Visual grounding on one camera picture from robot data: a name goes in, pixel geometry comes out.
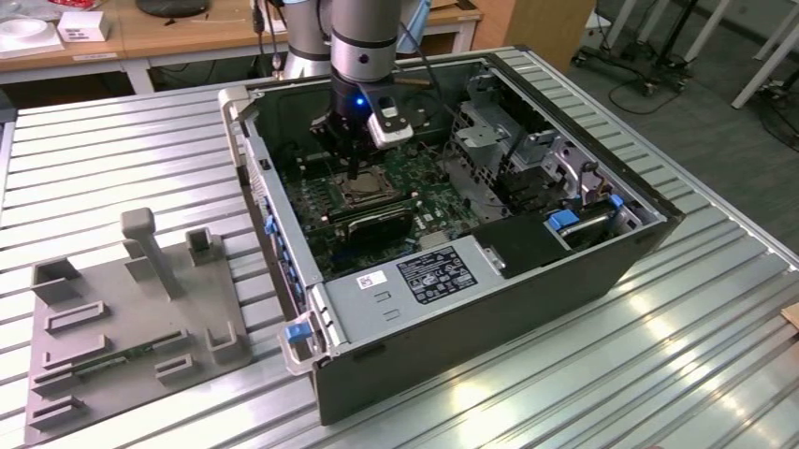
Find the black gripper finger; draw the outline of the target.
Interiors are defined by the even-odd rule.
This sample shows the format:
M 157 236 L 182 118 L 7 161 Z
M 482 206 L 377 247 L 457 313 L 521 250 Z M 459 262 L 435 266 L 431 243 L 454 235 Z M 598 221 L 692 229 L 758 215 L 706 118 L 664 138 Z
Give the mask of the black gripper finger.
M 361 170 L 361 144 L 346 118 L 323 115 L 311 123 L 310 132 L 322 148 L 346 162 L 347 178 L 355 180 Z

